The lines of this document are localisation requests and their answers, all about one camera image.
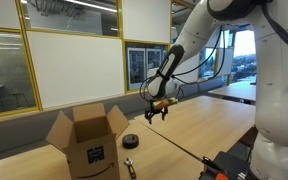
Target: metal tool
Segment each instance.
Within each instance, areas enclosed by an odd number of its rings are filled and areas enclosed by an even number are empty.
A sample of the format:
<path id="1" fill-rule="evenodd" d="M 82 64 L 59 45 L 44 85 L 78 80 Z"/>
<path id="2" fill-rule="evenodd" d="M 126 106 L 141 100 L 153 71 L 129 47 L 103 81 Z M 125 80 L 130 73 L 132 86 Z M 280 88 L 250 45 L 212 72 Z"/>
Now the metal tool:
<path id="1" fill-rule="evenodd" d="M 135 170 L 133 168 L 133 160 L 131 160 L 129 157 L 127 157 L 124 161 L 124 164 L 127 166 L 128 171 L 130 172 L 131 178 L 132 179 L 136 179 L 136 174 L 135 174 Z"/>

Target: whiteboard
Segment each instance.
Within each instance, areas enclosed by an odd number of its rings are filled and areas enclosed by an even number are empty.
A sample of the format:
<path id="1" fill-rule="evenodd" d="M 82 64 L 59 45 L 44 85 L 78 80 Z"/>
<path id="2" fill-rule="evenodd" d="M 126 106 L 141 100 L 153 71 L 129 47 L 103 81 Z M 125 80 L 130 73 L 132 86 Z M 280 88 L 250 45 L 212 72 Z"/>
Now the whiteboard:
<path id="1" fill-rule="evenodd" d="M 120 39 L 27 32 L 42 107 L 124 95 Z"/>
<path id="2" fill-rule="evenodd" d="M 15 0 L 0 0 L 0 28 L 21 29 Z"/>
<path id="3" fill-rule="evenodd" d="M 223 51 L 224 48 L 218 48 L 218 62 L 216 72 L 220 69 L 221 63 L 223 60 Z M 221 72 L 217 76 L 223 76 L 231 74 L 232 71 L 232 63 L 233 63 L 234 49 L 226 48 L 225 49 L 225 59 Z"/>
<path id="4" fill-rule="evenodd" d="M 170 43 L 170 0 L 122 0 L 124 39 Z"/>

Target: ceiling light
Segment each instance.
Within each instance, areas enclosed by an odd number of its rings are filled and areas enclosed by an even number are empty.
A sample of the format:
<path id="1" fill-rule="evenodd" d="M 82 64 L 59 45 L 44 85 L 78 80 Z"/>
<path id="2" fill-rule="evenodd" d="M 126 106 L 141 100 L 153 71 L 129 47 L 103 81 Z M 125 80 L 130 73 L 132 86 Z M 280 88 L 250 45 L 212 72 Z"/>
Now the ceiling light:
<path id="1" fill-rule="evenodd" d="M 21 38 L 21 36 L 20 36 L 20 35 L 17 35 L 17 34 L 2 34 L 2 33 L 0 33 L 0 37 Z"/>
<path id="2" fill-rule="evenodd" d="M 110 9 L 110 8 L 106 8 L 106 7 L 102 7 L 102 6 L 97 6 L 97 5 L 89 4 L 89 3 L 85 3 L 85 2 L 80 2 L 80 1 L 75 1 L 75 0 L 65 0 L 65 1 L 71 2 L 71 3 L 80 4 L 80 5 L 83 5 L 83 6 L 88 6 L 88 7 L 93 7 L 93 8 L 97 8 L 97 9 L 102 9 L 102 10 L 106 10 L 106 11 L 117 12 L 115 9 Z"/>
<path id="3" fill-rule="evenodd" d="M 12 47 L 0 47 L 0 50 L 19 50 L 20 48 L 12 48 Z"/>
<path id="4" fill-rule="evenodd" d="M 0 43 L 3 46 L 22 46 L 22 44 L 8 44 L 8 43 Z"/>

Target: open cardboard box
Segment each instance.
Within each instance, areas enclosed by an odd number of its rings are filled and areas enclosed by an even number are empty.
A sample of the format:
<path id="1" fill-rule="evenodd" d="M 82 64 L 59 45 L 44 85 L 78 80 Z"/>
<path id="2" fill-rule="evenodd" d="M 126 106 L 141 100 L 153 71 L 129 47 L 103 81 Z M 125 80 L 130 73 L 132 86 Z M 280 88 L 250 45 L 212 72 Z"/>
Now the open cardboard box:
<path id="1" fill-rule="evenodd" d="M 116 139 L 129 122 L 114 106 L 102 103 L 73 107 L 74 121 L 59 112 L 46 140 L 67 158 L 72 179 L 120 179 Z"/>

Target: wooden table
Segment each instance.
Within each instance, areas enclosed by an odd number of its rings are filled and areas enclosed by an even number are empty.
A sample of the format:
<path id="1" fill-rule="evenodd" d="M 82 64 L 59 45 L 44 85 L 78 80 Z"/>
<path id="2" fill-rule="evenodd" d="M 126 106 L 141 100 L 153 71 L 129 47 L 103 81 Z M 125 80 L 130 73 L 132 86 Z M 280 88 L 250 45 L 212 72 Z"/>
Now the wooden table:
<path id="1" fill-rule="evenodd" d="M 202 159 L 228 151 L 253 125 L 252 105 L 200 96 L 169 107 L 165 121 L 157 114 L 152 125 L 144 115 L 135 120 Z"/>
<path id="2" fill-rule="evenodd" d="M 237 99 L 256 101 L 256 86 L 250 85 L 250 82 L 237 82 L 229 86 L 221 87 L 212 91 L 210 94 L 219 95 L 220 97 L 233 97 Z"/>
<path id="3" fill-rule="evenodd" d="M 138 180 L 197 179 L 203 164 L 137 121 L 117 139 L 122 180 L 129 180 L 124 165 L 126 156 L 134 160 Z M 136 149 L 122 147 L 122 137 L 135 133 L 140 144 Z M 0 180 L 69 180 L 66 157 L 51 145 L 0 160 Z"/>

